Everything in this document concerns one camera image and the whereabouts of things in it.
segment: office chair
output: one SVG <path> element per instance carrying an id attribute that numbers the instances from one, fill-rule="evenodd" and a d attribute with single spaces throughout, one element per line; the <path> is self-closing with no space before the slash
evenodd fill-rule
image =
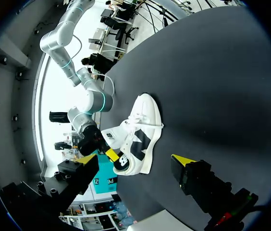
<path id="1" fill-rule="evenodd" d="M 105 20 L 104 24 L 111 27 L 113 30 L 119 30 L 117 32 L 117 34 L 109 33 L 109 35 L 115 35 L 115 40 L 121 40 L 123 38 L 124 34 L 126 34 L 125 44 L 127 44 L 127 45 L 129 44 L 127 42 L 127 39 L 131 39 L 132 41 L 135 40 L 134 38 L 131 37 L 131 32 L 134 31 L 135 29 L 137 29 L 137 30 L 139 29 L 138 27 L 132 27 L 128 31 L 126 31 L 128 24 L 119 23 L 112 18 L 107 18 Z"/>

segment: shoe laces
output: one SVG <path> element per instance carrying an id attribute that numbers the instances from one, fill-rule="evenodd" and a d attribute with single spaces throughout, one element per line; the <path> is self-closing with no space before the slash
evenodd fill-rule
<path id="1" fill-rule="evenodd" d="M 143 124 L 142 121 L 146 118 L 147 118 L 146 115 L 136 113 L 136 114 L 132 114 L 132 115 L 128 116 L 128 119 L 124 120 L 122 122 L 122 124 L 124 124 L 127 127 L 132 127 L 133 128 L 132 130 L 134 130 L 134 131 L 136 130 L 136 128 L 153 128 L 153 129 L 155 129 L 155 128 L 163 128 L 164 127 L 163 124 L 161 124 L 161 125 Z"/>

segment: person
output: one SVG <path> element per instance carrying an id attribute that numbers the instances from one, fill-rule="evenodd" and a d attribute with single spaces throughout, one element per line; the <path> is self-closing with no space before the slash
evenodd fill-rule
<path id="1" fill-rule="evenodd" d="M 107 59 L 101 54 L 93 53 L 90 55 L 88 58 L 84 58 L 81 60 L 81 63 L 83 65 L 90 65 L 91 71 L 93 74 L 94 78 L 100 79 L 101 81 L 104 81 L 105 77 L 104 76 L 99 76 L 97 74 L 106 74 L 113 66 L 114 62 Z"/>
<path id="2" fill-rule="evenodd" d="M 106 5 L 109 7 L 110 10 L 113 10 L 113 11 L 126 10 L 123 8 L 123 0 L 109 0 L 109 1 L 106 1 Z"/>

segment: yellow tag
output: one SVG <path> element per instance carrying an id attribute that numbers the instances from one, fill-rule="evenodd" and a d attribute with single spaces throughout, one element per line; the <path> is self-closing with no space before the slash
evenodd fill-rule
<path id="1" fill-rule="evenodd" d="M 110 148 L 108 151 L 106 151 L 106 155 L 113 161 L 117 161 L 119 159 L 119 156 L 113 151 L 112 148 Z"/>
<path id="2" fill-rule="evenodd" d="M 87 164 L 96 154 L 88 155 L 85 157 L 82 157 L 80 159 L 77 159 L 77 162 L 82 163 L 82 164 Z"/>
<path id="3" fill-rule="evenodd" d="M 178 160 L 183 166 L 186 166 L 186 164 L 189 164 L 191 162 L 197 162 L 196 160 L 191 160 L 179 155 L 172 154 L 172 157 L 174 157 L 176 160 Z"/>

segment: black logo on sneaker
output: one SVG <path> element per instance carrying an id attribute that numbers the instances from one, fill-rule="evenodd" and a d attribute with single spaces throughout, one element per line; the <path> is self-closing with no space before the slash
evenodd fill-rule
<path id="1" fill-rule="evenodd" d="M 114 163 L 113 163 L 114 167 L 119 171 L 124 171 L 124 170 L 128 169 L 130 163 L 129 163 L 127 156 L 122 152 L 119 152 L 117 155 L 119 156 L 119 159 L 114 161 Z"/>
<path id="2" fill-rule="evenodd" d="M 133 141 L 130 151 L 136 158 L 142 161 L 145 157 L 145 154 L 142 151 L 148 148 L 150 138 L 148 138 L 142 130 L 136 131 L 135 135 L 141 142 Z"/>
<path id="3" fill-rule="evenodd" d="M 111 133 L 107 133 L 107 137 L 109 138 L 109 140 L 114 140 L 113 136 Z"/>

